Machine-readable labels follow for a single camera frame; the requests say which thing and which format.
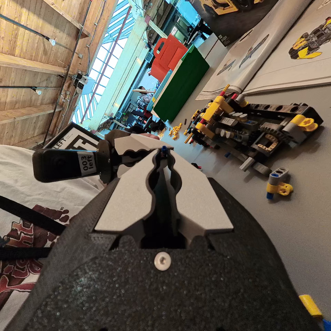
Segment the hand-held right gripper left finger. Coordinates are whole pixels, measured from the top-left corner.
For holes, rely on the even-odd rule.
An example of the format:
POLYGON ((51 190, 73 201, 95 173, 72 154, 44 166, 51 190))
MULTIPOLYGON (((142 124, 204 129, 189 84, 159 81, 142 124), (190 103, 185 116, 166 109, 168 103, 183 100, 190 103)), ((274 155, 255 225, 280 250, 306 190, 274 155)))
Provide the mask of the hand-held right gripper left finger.
POLYGON ((144 237, 144 221, 155 210, 155 194, 149 178, 158 168, 160 150, 155 149, 122 174, 94 231, 144 237))

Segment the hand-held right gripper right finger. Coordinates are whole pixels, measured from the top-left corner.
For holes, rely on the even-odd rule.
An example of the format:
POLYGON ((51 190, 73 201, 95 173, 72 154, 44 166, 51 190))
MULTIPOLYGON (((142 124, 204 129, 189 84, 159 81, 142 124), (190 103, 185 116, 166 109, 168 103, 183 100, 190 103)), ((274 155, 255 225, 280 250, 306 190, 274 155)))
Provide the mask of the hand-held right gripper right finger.
POLYGON ((178 155, 168 152, 170 184, 174 191, 175 229, 186 239, 234 229, 207 176, 178 155))

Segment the small yellow grey lego connector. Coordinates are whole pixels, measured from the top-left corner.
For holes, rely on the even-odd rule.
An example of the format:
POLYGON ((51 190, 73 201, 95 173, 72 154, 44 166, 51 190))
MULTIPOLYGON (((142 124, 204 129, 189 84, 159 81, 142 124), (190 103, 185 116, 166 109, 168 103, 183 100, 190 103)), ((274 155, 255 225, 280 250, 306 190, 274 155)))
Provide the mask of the small yellow grey lego connector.
POLYGON ((289 170, 286 168, 278 168, 270 173, 266 188, 268 200, 273 200, 275 194, 288 196, 293 192, 292 185, 286 183, 288 175, 289 170))

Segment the black yellow lego car chassis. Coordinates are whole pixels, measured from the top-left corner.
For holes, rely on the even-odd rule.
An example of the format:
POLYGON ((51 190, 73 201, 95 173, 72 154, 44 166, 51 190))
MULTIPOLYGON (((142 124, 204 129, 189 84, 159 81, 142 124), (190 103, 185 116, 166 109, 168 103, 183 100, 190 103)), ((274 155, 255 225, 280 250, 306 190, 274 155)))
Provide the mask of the black yellow lego car chassis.
POLYGON ((267 160, 285 145, 302 144, 323 122, 305 103, 249 103, 244 95, 230 92, 228 84, 194 113, 184 143, 222 148, 226 158, 234 156, 242 162, 242 171, 252 168, 269 177, 273 171, 265 165, 267 160))

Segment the pile of yellow lego pieces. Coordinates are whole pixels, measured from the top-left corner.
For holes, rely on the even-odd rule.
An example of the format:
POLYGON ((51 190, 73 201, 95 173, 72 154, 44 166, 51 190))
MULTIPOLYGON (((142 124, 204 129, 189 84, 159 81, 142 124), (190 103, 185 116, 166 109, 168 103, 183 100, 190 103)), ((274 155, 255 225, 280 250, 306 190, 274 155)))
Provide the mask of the pile of yellow lego pieces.
POLYGON ((168 137, 171 137, 172 140, 177 140, 179 138, 179 132, 182 128, 182 123, 180 123, 179 125, 177 126, 174 126, 170 131, 169 131, 169 134, 168 134, 168 137))

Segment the scattered loose lego pieces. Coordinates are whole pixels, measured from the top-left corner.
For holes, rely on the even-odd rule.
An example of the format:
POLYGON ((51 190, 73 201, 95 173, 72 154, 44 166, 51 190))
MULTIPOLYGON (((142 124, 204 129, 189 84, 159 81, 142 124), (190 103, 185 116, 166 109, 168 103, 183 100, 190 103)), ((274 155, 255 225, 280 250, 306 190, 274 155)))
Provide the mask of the scattered loose lego pieces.
POLYGON ((308 313, 317 321, 319 326, 324 331, 330 331, 331 330, 331 321, 326 320, 323 313, 315 303, 315 301, 312 299, 310 295, 299 295, 299 299, 304 305, 304 307, 307 309, 308 313))

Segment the open lego instruction booklet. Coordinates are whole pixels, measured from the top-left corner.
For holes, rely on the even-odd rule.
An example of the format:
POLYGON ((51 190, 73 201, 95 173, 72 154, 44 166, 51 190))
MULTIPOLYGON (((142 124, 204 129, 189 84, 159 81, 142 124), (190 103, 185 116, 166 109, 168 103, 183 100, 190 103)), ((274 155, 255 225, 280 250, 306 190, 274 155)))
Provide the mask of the open lego instruction booklet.
POLYGON ((331 1, 278 1, 230 48, 196 100, 330 85, 331 1))

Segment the lego set cardboard box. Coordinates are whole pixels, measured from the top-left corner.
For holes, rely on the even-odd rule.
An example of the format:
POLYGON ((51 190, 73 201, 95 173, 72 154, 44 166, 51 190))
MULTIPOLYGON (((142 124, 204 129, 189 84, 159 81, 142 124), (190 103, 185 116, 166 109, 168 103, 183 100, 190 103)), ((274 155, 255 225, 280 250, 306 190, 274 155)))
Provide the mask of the lego set cardboard box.
POLYGON ((190 0, 203 22, 223 46, 253 29, 278 0, 190 0))

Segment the person's white printed shirt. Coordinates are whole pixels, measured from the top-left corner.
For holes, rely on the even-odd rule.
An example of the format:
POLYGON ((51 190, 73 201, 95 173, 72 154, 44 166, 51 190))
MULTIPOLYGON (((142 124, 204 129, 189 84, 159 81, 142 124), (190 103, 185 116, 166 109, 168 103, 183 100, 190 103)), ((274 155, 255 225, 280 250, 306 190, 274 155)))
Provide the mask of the person's white printed shirt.
MULTIPOLYGON (((41 183, 33 175, 33 151, 0 146, 1 196, 67 226, 104 185, 98 176, 41 183)), ((52 247, 57 236, 3 209, 0 235, 7 247, 52 247)), ((4 330, 33 289, 46 259, 1 261, 0 330, 4 330)))

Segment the black white marker board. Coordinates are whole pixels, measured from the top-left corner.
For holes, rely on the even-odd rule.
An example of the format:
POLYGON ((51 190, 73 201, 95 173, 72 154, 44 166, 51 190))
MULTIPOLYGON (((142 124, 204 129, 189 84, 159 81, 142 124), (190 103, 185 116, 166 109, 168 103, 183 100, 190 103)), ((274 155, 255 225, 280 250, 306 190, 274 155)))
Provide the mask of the black white marker board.
POLYGON ((96 151, 100 140, 97 135, 71 122, 43 149, 96 151))

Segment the green plastic bin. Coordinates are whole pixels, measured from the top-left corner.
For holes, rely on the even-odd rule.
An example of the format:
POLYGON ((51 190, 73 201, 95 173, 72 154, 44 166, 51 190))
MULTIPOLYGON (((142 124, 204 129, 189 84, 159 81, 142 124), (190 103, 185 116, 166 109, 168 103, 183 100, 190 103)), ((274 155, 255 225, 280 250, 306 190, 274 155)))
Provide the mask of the green plastic bin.
POLYGON ((172 122, 205 73, 209 70, 197 47, 192 45, 179 60, 164 87, 157 92, 152 110, 163 121, 172 122))

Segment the orange bag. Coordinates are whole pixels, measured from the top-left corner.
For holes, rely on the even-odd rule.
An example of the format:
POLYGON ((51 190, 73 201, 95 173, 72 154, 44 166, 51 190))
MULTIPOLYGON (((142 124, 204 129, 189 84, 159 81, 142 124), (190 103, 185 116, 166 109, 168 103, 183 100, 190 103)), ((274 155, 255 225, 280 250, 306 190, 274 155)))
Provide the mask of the orange bag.
POLYGON ((155 59, 151 66, 151 76, 162 82, 169 70, 176 68, 187 51, 188 48, 172 34, 167 38, 161 38, 154 48, 155 59))

